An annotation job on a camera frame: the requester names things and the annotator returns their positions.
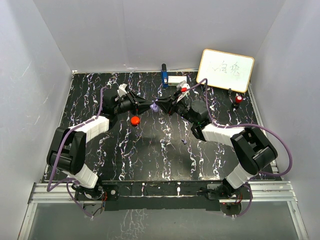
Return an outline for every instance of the whiteboard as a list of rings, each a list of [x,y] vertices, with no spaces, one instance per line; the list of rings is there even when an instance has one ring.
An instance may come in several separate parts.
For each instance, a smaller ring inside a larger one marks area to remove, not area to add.
[[[207,78],[209,86],[245,93],[254,62],[251,56],[205,49],[196,82],[199,83]]]

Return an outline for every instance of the cable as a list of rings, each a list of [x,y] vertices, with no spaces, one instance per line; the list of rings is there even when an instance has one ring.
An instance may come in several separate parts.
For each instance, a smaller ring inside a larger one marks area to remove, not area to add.
[[[56,186],[58,186],[60,183],[63,183],[63,182],[65,182],[65,181],[68,181],[68,180],[69,180],[69,178],[65,178],[65,179],[57,182],[53,187],[51,187],[52,181],[53,181],[54,176],[55,176],[55,174],[56,174],[57,165],[58,165],[58,162],[59,162],[59,159],[60,159],[60,155],[61,155],[62,149],[63,149],[63,147],[64,147],[64,145],[65,145],[65,143],[66,143],[67,138],[69,137],[69,135],[70,135],[74,130],[79,129],[79,128],[83,127],[84,125],[93,122],[95,119],[97,119],[97,118],[100,116],[100,113],[101,113],[101,110],[102,110],[102,102],[103,102],[103,91],[104,91],[104,89],[106,89],[106,88],[107,88],[107,87],[104,86],[104,87],[102,87],[101,90],[100,90],[100,106],[99,106],[99,111],[98,111],[98,113],[97,113],[97,115],[96,115],[96,118],[91,118],[91,119],[89,119],[88,121],[85,121],[85,122],[83,122],[83,123],[81,123],[81,124],[79,124],[79,125],[71,128],[71,129],[66,133],[66,135],[64,136],[64,138],[62,139],[61,144],[60,144],[60,147],[59,147],[58,152],[57,152],[57,155],[56,155],[56,157],[55,157],[55,161],[54,161],[53,167],[52,167],[52,172],[51,172],[51,175],[50,175],[49,183],[48,183],[48,186],[47,186],[47,188],[46,188],[47,192],[52,191],[52,189],[54,189],[54,188],[55,188]]]
[[[101,206],[101,207],[99,207],[97,210],[95,210],[95,212],[94,212],[94,214],[92,214],[92,216],[94,217],[95,215],[96,215],[96,213],[100,210],[100,209],[102,209],[103,207]]]
[[[75,204],[84,212],[85,215],[87,215],[90,218],[93,218],[94,216],[87,212],[81,205],[80,203],[74,198],[74,196],[72,196],[72,193],[70,192],[69,189],[69,183],[71,183],[73,180],[75,180],[74,178],[70,178],[69,181],[66,182],[66,190],[68,191],[68,194],[70,195],[70,198],[75,202]]]
[[[74,130],[79,129],[79,128],[83,127],[84,125],[93,122],[94,120],[96,120],[96,119],[100,116],[100,113],[101,113],[101,111],[102,111],[102,103],[103,103],[103,91],[104,91],[105,89],[107,89],[107,87],[104,86],[104,87],[102,87],[101,90],[100,90],[100,106],[99,106],[99,111],[98,111],[98,113],[97,113],[97,115],[96,115],[96,118],[91,118],[91,119],[89,119],[89,120],[87,120],[87,121],[85,121],[85,122],[83,122],[83,123],[81,123],[81,124],[79,124],[79,125],[71,128],[71,129],[66,133],[66,135],[64,136],[64,138],[62,139],[61,144],[60,144],[60,147],[59,147],[58,152],[57,152],[57,155],[56,155],[56,158],[55,158],[55,161],[54,161],[54,164],[53,164],[53,167],[52,167],[52,172],[51,172],[51,175],[50,175],[50,179],[49,179],[49,182],[48,182],[48,186],[47,186],[47,188],[46,188],[46,191],[47,191],[47,192],[50,192],[50,191],[52,191],[56,186],[58,186],[59,184],[61,184],[61,183],[63,183],[63,182],[66,182],[66,190],[68,191],[71,199],[75,202],[75,204],[77,204],[77,206],[78,206],[79,208],[81,208],[81,210],[84,212],[84,214],[86,214],[86,215],[87,215],[88,217],[90,217],[90,218],[93,218],[93,215],[90,214],[89,212],[87,212],[86,210],[84,210],[84,208],[77,202],[77,200],[74,198],[74,196],[72,196],[72,194],[71,194],[71,192],[70,192],[70,190],[69,190],[69,183],[71,183],[72,181],[74,181],[74,180],[76,180],[76,179],[67,177],[67,178],[64,178],[64,179],[58,181],[58,182],[55,183],[52,187],[51,187],[51,184],[52,184],[52,181],[53,181],[54,176],[55,176],[55,174],[56,174],[57,165],[58,165],[58,162],[59,162],[59,159],[60,159],[60,155],[61,155],[62,149],[63,149],[63,147],[64,147],[64,145],[65,145],[65,142],[66,142],[68,136],[69,136]]]
[[[251,188],[250,188],[249,186],[247,186],[247,185],[243,185],[243,186],[244,186],[245,188],[249,189],[249,192],[250,192],[250,200],[249,200],[249,204],[248,204],[248,206],[246,207],[246,209],[245,209],[243,212],[241,212],[239,215],[236,215],[237,217],[241,217],[242,215],[244,215],[244,214],[249,210],[249,208],[250,208],[250,206],[251,206],[251,203],[252,203],[252,198],[253,198]]]
[[[239,128],[239,127],[256,127],[256,128],[259,128],[259,129],[262,129],[262,130],[265,130],[266,132],[270,133],[271,135],[275,136],[275,138],[277,138],[279,140],[279,142],[284,146],[287,154],[288,154],[288,157],[289,157],[289,166],[288,168],[284,171],[284,172],[281,172],[281,173],[270,173],[270,172],[265,172],[265,171],[260,171],[261,174],[265,174],[265,175],[268,175],[268,176],[272,176],[272,177],[281,177],[285,174],[287,174],[291,168],[292,168],[292,165],[293,165],[293,159],[292,159],[292,154],[291,154],[291,151],[288,147],[288,145],[281,139],[281,137],[279,135],[277,135],[275,132],[271,131],[270,129],[264,127],[264,126],[260,126],[260,125],[257,125],[257,124],[252,124],[252,123],[243,123],[243,124],[238,124],[238,125],[231,125],[231,126],[226,126],[226,125],[219,125],[217,124],[212,116],[211,116],[211,113],[210,113],[210,109],[209,109],[209,103],[208,103],[208,79],[207,78],[204,78],[202,79],[199,83],[197,83],[196,85],[190,87],[187,89],[187,91],[190,91],[194,88],[196,88],[197,86],[199,86],[201,83],[203,83],[205,81],[205,105],[206,105],[206,109],[209,113],[209,117],[210,117],[210,120],[212,122],[213,125],[215,125],[217,128],[222,128],[222,129],[232,129],[232,128]]]
[[[242,193],[239,192],[239,194],[237,194],[237,196],[236,196],[235,202],[232,204],[239,204],[239,203],[241,203],[241,201],[242,201]]]
[[[105,210],[105,206],[106,206],[106,201],[107,201],[107,199],[108,199],[108,195],[107,195],[106,192],[104,192],[104,193],[102,194],[102,208],[103,208],[103,210]]]

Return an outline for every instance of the black marble tabletop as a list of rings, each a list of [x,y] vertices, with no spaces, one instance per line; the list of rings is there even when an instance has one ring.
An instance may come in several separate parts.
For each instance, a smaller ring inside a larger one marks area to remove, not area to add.
[[[197,72],[169,72],[169,75],[187,76],[190,86],[196,84]],[[69,96],[64,108],[61,126],[70,127],[91,118],[99,108],[100,89],[117,89],[122,83],[141,97],[154,101],[176,91],[176,87],[163,88],[160,72],[134,73],[81,73],[73,76]],[[205,100],[204,87],[198,86],[187,96],[187,103]],[[256,123],[248,93],[243,94],[239,109],[232,109],[235,93],[228,96],[220,88],[208,88],[211,114],[220,124]],[[100,134],[86,146],[85,163],[108,181],[190,181],[222,180],[238,164],[234,150],[216,142],[196,139],[191,124],[177,114],[168,116],[151,109],[140,115],[140,125],[130,124],[131,113],[118,116],[117,124]],[[264,171],[272,172],[271,166]],[[48,181],[51,167],[42,181]],[[54,180],[65,178],[57,171]],[[256,179],[273,180],[260,174]]]

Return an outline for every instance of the white arm link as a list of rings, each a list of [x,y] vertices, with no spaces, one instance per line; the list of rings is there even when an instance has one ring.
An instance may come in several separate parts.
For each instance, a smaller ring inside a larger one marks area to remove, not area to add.
[[[127,87],[128,84],[121,84],[118,88],[118,95],[119,97],[121,98],[123,95],[126,95],[127,94],[127,91],[126,91],[126,87]]]
[[[233,189],[238,189],[253,176],[254,175],[246,172],[246,170],[244,170],[239,163],[225,179],[229,182]]]
[[[86,133],[86,143],[94,139],[99,134],[105,133],[109,130],[109,119],[104,116],[99,116],[96,120],[87,123],[86,125],[76,129],[76,132]]]
[[[243,130],[243,127],[220,128],[210,123],[202,129],[202,134],[207,142],[217,142],[232,147],[230,138]]]
[[[98,180],[98,176],[93,171],[91,171],[86,164],[83,165],[82,169],[76,175],[72,175],[67,171],[63,172],[69,175],[70,178],[79,181],[81,186],[88,189],[93,189],[96,186]]]

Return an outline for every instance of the white block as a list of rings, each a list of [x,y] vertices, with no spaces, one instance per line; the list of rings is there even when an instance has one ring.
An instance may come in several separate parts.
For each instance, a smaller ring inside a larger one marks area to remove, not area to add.
[[[168,77],[169,86],[177,86],[179,83],[183,81],[187,81],[187,76],[169,76]]]
[[[76,132],[86,133],[86,143],[94,139],[99,134],[105,133],[109,130],[109,119],[104,116],[93,116],[94,121],[76,129]]]
[[[183,88],[189,89],[190,86],[189,86],[189,84],[188,84],[186,81],[184,81],[184,83],[181,85],[181,88],[182,88],[182,89],[183,89]],[[179,101],[180,101],[181,99],[183,99],[188,93],[189,93],[189,91],[183,92],[183,93],[179,96],[179,98],[178,98],[178,100],[177,100],[176,102],[179,102]]]
[[[93,189],[98,180],[98,176],[91,171],[86,164],[83,165],[82,169],[76,175],[72,175],[66,171],[63,172],[68,174],[71,178],[79,181],[81,186],[88,189]]]
[[[246,170],[244,170],[239,163],[225,179],[233,187],[233,189],[238,189],[253,176],[254,175],[246,172]]]
[[[118,88],[118,95],[119,95],[120,98],[121,98],[123,95],[126,95],[126,94],[127,94],[126,87],[127,87],[127,84],[125,84],[125,83],[122,83],[122,84],[119,86],[119,88]]]
[[[217,142],[232,146],[230,138],[243,130],[243,127],[220,128],[211,123],[202,129],[202,134],[207,142]]]

